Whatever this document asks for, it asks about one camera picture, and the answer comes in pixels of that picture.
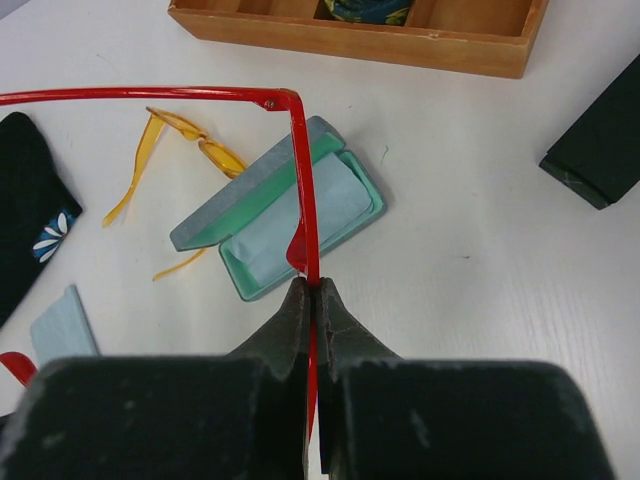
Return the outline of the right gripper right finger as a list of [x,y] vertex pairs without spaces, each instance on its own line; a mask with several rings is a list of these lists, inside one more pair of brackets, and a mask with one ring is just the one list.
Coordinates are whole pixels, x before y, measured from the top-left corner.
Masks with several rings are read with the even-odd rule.
[[313,292],[321,469],[332,479],[611,479],[578,385],[530,360],[404,359]]

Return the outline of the grey-blue glasses case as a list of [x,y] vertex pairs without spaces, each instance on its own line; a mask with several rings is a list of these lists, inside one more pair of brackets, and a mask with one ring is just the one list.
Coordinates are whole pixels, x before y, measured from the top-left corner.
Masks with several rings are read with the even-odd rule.
[[[341,134],[307,119],[321,253],[375,222],[387,202]],[[299,220],[292,139],[284,137],[170,233],[178,251],[218,249],[240,298],[255,301],[295,276],[286,252]]]

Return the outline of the orange sunglasses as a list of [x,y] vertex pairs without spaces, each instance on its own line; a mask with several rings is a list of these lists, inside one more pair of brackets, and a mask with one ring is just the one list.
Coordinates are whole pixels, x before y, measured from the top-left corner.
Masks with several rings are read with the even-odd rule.
[[203,155],[227,178],[233,180],[247,168],[247,163],[232,149],[215,140],[207,130],[187,118],[166,110],[147,107],[149,119],[140,137],[135,157],[133,175],[127,192],[104,217],[102,226],[109,227],[131,202],[142,179],[154,148],[166,127],[176,130],[184,139],[195,142]]

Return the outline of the black folded t-shirt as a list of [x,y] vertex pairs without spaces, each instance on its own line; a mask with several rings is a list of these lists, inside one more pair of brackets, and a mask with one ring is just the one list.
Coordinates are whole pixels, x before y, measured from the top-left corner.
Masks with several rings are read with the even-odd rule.
[[81,205],[58,175],[44,136],[24,113],[1,121],[1,322],[59,250]]

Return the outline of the black glasses case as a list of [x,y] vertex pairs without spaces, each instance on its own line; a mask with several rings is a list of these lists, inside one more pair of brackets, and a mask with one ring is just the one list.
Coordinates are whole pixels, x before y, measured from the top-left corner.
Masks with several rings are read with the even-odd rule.
[[639,60],[552,145],[539,167],[597,210],[639,182]]

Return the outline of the orange wooden divider tray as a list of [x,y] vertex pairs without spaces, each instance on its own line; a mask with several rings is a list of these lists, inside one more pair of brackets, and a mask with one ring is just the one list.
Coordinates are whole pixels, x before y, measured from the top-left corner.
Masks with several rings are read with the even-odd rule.
[[337,1],[172,1],[200,40],[518,79],[545,1],[406,1],[375,24]]

